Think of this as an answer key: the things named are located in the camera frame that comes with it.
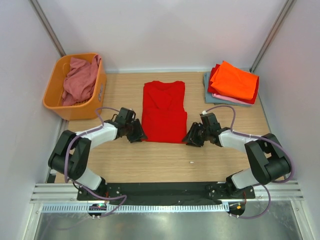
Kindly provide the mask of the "red t shirt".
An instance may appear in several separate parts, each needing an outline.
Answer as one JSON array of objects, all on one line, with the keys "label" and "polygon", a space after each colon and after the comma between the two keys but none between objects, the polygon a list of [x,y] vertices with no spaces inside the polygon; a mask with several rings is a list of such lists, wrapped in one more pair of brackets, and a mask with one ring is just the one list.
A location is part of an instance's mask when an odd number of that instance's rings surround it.
[{"label": "red t shirt", "polygon": [[181,144],[187,134],[185,83],[151,81],[144,84],[142,128],[148,142]]}]

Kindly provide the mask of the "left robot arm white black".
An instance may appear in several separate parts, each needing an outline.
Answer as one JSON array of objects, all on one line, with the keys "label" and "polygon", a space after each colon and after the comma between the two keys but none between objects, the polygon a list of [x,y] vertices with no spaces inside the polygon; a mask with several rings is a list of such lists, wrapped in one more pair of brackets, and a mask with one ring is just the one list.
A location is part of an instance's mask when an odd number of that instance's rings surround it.
[{"label": "left robot arm white black", "polygon": [[122,107],[111,119],[84,131],[65,130],[60,135],[49,159],[48,166],[63,174],[64,180],[78,184],[95,200],[107,195],[106,180],[88,167],[90,151],[104,143],[126,137],[130,143],[147,140],[142,124],[136,113]]}]

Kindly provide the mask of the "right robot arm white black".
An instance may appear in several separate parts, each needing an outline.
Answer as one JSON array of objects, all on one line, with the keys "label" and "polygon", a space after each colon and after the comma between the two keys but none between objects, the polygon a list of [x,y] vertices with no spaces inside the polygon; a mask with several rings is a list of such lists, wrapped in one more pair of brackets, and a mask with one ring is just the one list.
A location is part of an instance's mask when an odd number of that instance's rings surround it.
[{"label": "right robot arm white black", "polygon": [[288,154],[277,137],[268,133],[263,136],[236,132],[231,127],[221,127],[215,114],[200,115],[201,122],[194,122],[182,142],[188,146],[202,147],[205,141],[221,148],[232,148],[246,154],[249,168],[226,178],[225,192],[237,198],[254,185],[267,185],[293,173]]}]

